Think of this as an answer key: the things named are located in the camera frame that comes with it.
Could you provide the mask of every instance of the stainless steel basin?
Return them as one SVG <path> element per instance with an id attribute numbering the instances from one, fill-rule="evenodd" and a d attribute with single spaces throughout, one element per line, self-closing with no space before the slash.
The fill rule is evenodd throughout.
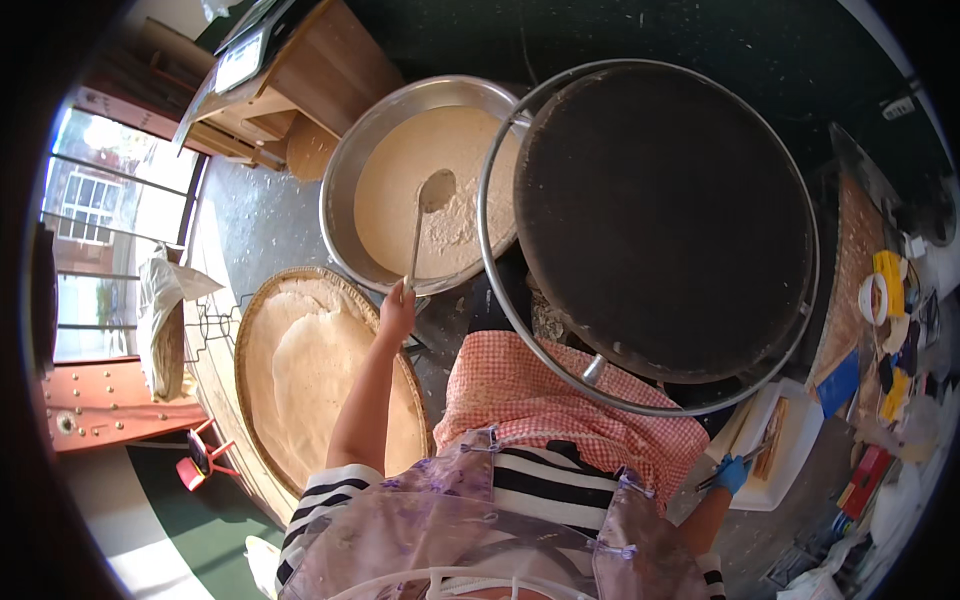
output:
<path id="1" fill-rule="evenodd" d="M 353 198 L 357 181 L 368 156 L 397 125 L 410 117 L 440 107 L 481 108 L 498 119 L 505 118 L 517 102 L 516 96 L 483 79 L 466 75 L 434 77 L 398 89 L 376 103 L 353 124 L 337 145 L 326 165 L 320 187 L 320 226 L 326 248 L 348 275 L 360 284 L 386 294 L 404 274 L 394 273 L 376 263 L 360 242 L 353 221 Z M 524 129 L 513 127 L 522 138 Z M 516 239 L 516 227 L 493 247 L 499 256 Z M 418 296 L 439 294 L 456 287 L 483 270 L 479 258 L 464 270 L 446 277 L 418 279 Z"/>

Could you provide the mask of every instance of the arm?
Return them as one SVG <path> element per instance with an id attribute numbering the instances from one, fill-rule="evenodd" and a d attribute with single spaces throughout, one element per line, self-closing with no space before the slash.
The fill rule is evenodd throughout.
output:
<path id="1" fill-rule="evenodd" d="M 359 464 L 383 474 L 394 357 L 414 328 L 415 295 L 401 303 L 402 288 L 399 281 L 380 307 L 380 330 L 333 426 L 326 468 Z"/>
<path id="2" fill-rule="evenodd" d="M 733 495 L 726 488 L 711 488 L 677 528 L 692 556 L 698 557 L 710 551 L 731 500 Z"/>
<path id="3" fill-rule="evenodd" d="M 717 478 L 707 496 L 693 509 L 690 516 L 680 524 L 677 531 L 686 542 L 690 554 L 698 557 L 707 554 L 723 524 L 723 517 L 730 508 L 733 495 L 747 482 L 751 463 L 743 464 L 743 457 L 724 457 L 717 467 Z"/>

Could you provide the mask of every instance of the purple floral apron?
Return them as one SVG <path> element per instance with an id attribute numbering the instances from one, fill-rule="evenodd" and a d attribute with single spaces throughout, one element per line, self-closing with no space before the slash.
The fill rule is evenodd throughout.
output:
<path id="1" fill-rule="evenodd" d="M 570 551 L 592 555 L 592 575 L 564 581 L 565 597 L 706 600 L 702 572 L 631 469 L 620 472 L 597 540 L 494 506 L 492 454 L 500 445 L 493 430 L 468 431 L 439 456 L 313 521 L 304 533 L 303 561 L 279 598 L 319 600 L 347 590 L 343 598 L 422 598 L 431 581 L 439 587 L 441 575 L 516 577 L 531 589 L 554 589 L 523 564 L 507 573 L 472 566 L 483 564 L 491 548 L 522 547 L 560 564 Z"/>

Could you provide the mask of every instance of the hand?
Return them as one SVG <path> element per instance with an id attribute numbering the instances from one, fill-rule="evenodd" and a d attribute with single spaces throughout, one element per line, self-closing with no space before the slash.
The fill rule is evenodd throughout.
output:
<path id="1" fill-rule="evenodd" d="M 723 461 L 717 466 L 717 478 L 713 480 L 713 488 L 726 488 L 730 495 L 736 494 L 737 490 L 747 483 L 747 475 L 750 473 L 754 461 L 743 464 L 743 457 L 737 456 L 731 458 L 730 454 L 723 457 Z"/>
<path id="2" fill-rule="evenodd" d="M 394 285 L 380 305 L 380 331 L 376 334 L 377 341 L 382 340 L 390 348 L 396 348 L 396 351 L 400 350 L 400 345 L 414 330 L 414 304 L 417 300 L 413 290 L 407 292 L 403 302 L 400 301 L 401 294 L 402 280 Z"/>

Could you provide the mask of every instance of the flour mixture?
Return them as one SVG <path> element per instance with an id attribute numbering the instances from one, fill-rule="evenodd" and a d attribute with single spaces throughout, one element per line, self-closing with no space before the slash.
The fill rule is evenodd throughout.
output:
<path id="1" fill-rule="evenodd" d="M 411 117 L 383 138 L 357 182 L 353 216 L 364 248 L 398 275 L 410 269 L 417 191 L 440 169 L 453 171 L 449 204 L 424 214 L 417 279 L 450 276 L 480 258 L 476 192 L 480 168 L 500 121 L 473 107 L 434 108 Z M 493 165 L 487 222 L 491 242 L 514 229 L 514 166 L 519 140 L 508 134 Z"/>

